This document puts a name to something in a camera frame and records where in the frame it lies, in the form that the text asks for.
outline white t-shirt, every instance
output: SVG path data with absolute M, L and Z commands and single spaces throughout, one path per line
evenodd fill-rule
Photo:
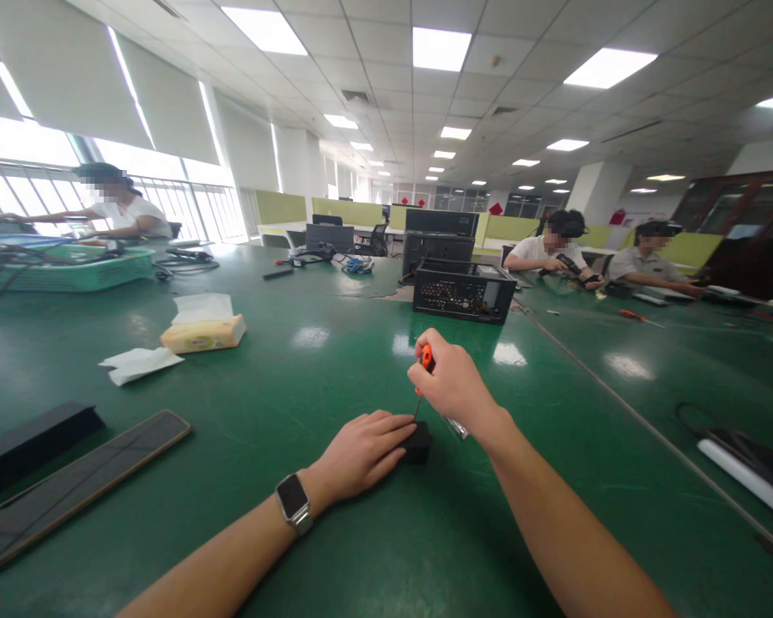
M 147 202 L 140 196 L 135 196 L 131 204 L 121 206 L 114 202 L 98 202 L 92 206 L 92 210 L 98 215 L 103 215 L 112 220 L 112 229 L 131 227 L 139 216 L 153 216 L 160 222 L 152 227 L 144 236 L 165 236 L 172 238 L 172 228 L 166 221 L 166 216 L 151 202 Z
M 578 248 L 576 243 L 571 242 L 563 249 L 547 253 L 544 248 L 544 236 L 532 236 L 531 238 L 523 239 L 509 254 L 518 256 L 521 259 L 547 259 L 553 258 L 559 253 L 563 253 L 570 258 L 580 269 L 587 267 L 587 262 L 584 261 L 581 249 Z

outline orange screwdriver handle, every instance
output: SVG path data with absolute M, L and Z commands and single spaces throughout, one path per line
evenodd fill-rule
M 432 370 L 435 369 L 435 359 L 432 357 L 432 347 L 427 343 L 422 349 L 421 349 L 421 358 L 418 359 L 418 362 L 421 363 L 421 367 L 427 370 L 428 373 L 432 373 Z M 419 397 L 423 397 L 423 393 L 418 390 L 416 387 L 415 394 Z

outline black rectangular box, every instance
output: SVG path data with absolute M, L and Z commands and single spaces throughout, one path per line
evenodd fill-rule
M 94 406 L 66 402 L 0 436 L 0 492 L 104 427 Z

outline human hand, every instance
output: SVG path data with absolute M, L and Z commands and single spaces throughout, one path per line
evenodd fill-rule
M 461 346 L 447 342 L 435 329 L 425 331 L 415 343 L 415 356 L 429 344 L 435 369 L 428 373 L 415 363 L 406 373 L 439 414 L 479 434 L 494 420 L 507 415 L 487 390 L 472 357 Z
M 415 431 L 410 415 L 378 410 L 341 427 L 320 459 L 298 472 L 313 515 L 371 488 L 393 471 L 406 450 L 397 448 Z

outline black box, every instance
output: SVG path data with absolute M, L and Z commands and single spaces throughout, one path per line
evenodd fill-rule
M 105 425 L 85 403 L 66 402 L 0 436 L 0 492 Z
M 515 279 L 492 264 L 426 259 L 415 271 L 412 311 L 504 324 Z

